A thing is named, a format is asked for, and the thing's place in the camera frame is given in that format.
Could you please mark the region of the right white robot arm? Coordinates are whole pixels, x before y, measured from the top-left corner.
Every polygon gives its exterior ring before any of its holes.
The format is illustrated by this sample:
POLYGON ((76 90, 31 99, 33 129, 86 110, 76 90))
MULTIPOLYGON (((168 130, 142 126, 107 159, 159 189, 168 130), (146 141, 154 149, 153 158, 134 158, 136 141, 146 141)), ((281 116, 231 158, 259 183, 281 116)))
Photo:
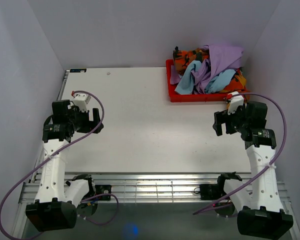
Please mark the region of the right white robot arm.
POLYGON ((222 124, 226 133, 240 133, 248 156, 253 176, 262 175, 252 181, 252 194, 246 191, 242 179, 235 172, 223 173, 217 179, 216 194, 230 198, 237 211, 237 228, 240 234, 278 240, 294 224, 293 217, 286 214, 279 197, 276 167, 271 160, 276 154, 276 137, 266 128, 268 107, 265 103, 251 101, 214 113, 213 129, 222 135, 222 124))

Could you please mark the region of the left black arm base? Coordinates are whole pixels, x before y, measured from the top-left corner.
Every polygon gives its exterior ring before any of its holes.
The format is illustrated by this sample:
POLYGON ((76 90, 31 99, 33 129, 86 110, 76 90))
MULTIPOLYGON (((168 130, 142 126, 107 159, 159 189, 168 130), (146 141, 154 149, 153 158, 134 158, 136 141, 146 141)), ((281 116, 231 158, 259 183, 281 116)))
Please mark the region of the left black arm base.
POLYGON ((92 199, 93 202, 96 201, 110 201, 111 196, 108 194, 112 193, 112 186, 110 184, 96 184, 95 185, 95 194, 96 195, 101 195, 104 194, 103 196, 98 196, 94 199, 92 199))

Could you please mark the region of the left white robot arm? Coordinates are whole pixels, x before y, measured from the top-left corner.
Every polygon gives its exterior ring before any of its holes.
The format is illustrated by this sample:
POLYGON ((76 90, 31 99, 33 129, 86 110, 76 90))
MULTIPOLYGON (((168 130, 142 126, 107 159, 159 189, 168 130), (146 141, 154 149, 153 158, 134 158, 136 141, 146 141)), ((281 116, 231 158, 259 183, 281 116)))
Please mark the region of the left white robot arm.
POLYGON ((41 180, 34 202, 25 214, 39 232, 72 229, 77 221, 77 207, 82 200, 96 195, 93 178, 89 174, 65 181, 68 151, 65 146, 74 133, 99 133, 103 129, 98 108, 89 118, 87 105, 90 96, 79 94, 73 100, 52 103, 52 115, 43 124, 43 147, 48 162, 42 166, 41 180))

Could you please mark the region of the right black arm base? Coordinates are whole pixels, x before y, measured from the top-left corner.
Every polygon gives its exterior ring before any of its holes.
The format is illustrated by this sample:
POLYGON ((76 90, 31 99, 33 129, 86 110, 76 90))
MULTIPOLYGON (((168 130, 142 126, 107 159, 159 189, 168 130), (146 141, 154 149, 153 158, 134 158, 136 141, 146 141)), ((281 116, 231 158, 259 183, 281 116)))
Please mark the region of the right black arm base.
POLYGON ((218 184, 200 184, 193 192, 200 195, 201 200, 217 200, 224 195, 218 184))

